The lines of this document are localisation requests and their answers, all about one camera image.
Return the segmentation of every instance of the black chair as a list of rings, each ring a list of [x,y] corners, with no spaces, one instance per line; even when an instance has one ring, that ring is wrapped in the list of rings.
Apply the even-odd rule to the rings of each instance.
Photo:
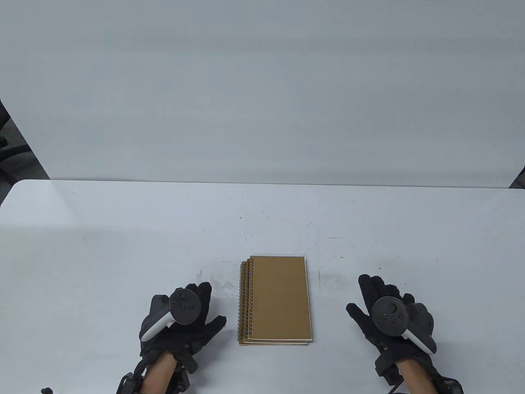
[[[7,121],[10,118],[11,117],[9,116],[9,113],[7,112],[4,105],[2,104],[2,101],[0,100],[0,132],[2,132],[4,125],[7,123]],[[9,142],[7,141],[7,139],[5,137],[0,136],[0,163],[17,154],[24,153],[24,152],[31,152],[31,148],[27,144],[20,145],[19,147],[5,149],[5,147],[8,145],[9,145]],[[0,168],[0,179],[3,179],[7,183],[9,183],[11,186],[13,186],[16,182],[18,182],[18,179],[8,174],[2,168]]]

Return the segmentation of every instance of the vr controller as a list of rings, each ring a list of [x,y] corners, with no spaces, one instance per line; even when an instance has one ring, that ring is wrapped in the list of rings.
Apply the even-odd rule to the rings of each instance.
[[[140,341],[149,341],[164,327],[171,327],[174,323],[181,325],[193,323],[202,309],[199,297],[187,288],[176,289],[170,296],[169,302],[162,305],[148,316],[148,321],[141,329],[143,334],[140,335]]]
[[[434,318],[423,304],[405,305],[395,297],[382,297],[372,307],[372,320],[386,335],[408,339],[429,355],[437,352]]]

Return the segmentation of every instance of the forearm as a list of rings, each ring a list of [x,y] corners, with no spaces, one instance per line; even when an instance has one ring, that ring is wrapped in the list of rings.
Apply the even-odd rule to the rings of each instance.
[[[416,360],[409,358],[396,364],[411,394],[437,394],[425,369]]]
[[[165,394],[168,384],[170,384],[173,372],[177,366],[177,360],[171,353],[164,353],[159,357],[157,362],[148,369],[144,377],[141,394]]]

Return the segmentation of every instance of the spiral notebook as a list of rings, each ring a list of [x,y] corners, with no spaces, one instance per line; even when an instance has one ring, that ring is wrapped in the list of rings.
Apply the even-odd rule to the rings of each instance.
[[[252,256],[239,279],[241,345],[307,345],[312,341],[304,257]]]

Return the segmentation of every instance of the gray wall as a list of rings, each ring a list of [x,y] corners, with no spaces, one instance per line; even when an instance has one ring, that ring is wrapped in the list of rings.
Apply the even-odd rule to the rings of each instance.
[[[525,2],[65,0],[0,16],[54,179],[508,187]]]

